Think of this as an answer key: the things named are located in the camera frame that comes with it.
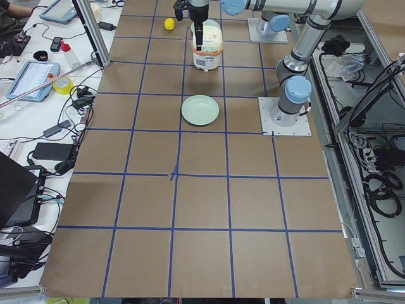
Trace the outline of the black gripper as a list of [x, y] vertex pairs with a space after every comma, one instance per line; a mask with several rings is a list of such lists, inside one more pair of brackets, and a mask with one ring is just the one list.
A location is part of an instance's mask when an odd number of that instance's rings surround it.
[[189, 0], [189, 16], [194, 22], [194, 36], [197, 51], [203, 46], [203, 22], [208, 19], [208, 0]]

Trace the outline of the green plate near arm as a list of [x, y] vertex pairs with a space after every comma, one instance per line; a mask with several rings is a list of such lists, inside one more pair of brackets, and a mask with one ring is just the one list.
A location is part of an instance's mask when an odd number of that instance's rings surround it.
[[181, 107], [183, 118], [196, 126], [211, 124], [217, 119], [219, 112], [218, 103], [205, 95], [191, 96], [183, 102]]

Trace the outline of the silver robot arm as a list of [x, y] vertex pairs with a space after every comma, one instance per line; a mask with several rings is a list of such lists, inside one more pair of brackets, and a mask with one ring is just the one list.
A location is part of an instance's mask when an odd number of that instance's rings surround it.
[[222, 1], [221, 7], [228, 15], [238, 15], [243, 10], [294, 13], [307, 16], [304, 28], [289, 55], [276, 67], [280, 85], [280, 98], [270, 110], [271, 120], [282, 127], [296, 124], [302, 106], [312, 91], [310, 81], [304, 76], [308, 61], [332, 20], [342, 20], [357, 13], [364, 1]]
[[[265, 10], [264, 3], [264, 1], [256, 1], [252, 9], [261, 12], [261, 19], [249, 19], [249, 23], [256, 26], [253, 32], [258, 35], [259, 41], [285, 31], [290, 23], [290, 17], [287, 14]], [[250, 1], [222, 1], [221, 7], [226, 14], [234, 16], [247, 10], [250, 4]], [[194, 26], [194, 49], [199, 52], [211, 51], [210, 43], [218, 40], [216, 34], [220, 33], [220, 27], [214, 21], [208, 20], [209, 2], [177, 1], [173, 7], [179, 21], [183, 18], [184, 10], [189, 12], [189, 18], [193, 21]]]

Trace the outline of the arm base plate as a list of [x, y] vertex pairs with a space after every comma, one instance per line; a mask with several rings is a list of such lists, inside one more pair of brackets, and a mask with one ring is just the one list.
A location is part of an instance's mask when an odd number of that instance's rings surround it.
[[259, 97], [262, 134], [267, 136], [311, 136], [306, 109], [302, 105], [296, 114], [286, 114], [278, 107], [279, 98]]
[[290, 18], [287, 15], [277, 16], [267, 22], [262, 18], [248, 18], [249, 40], [252, 43], [286, 44], [286, 29]]

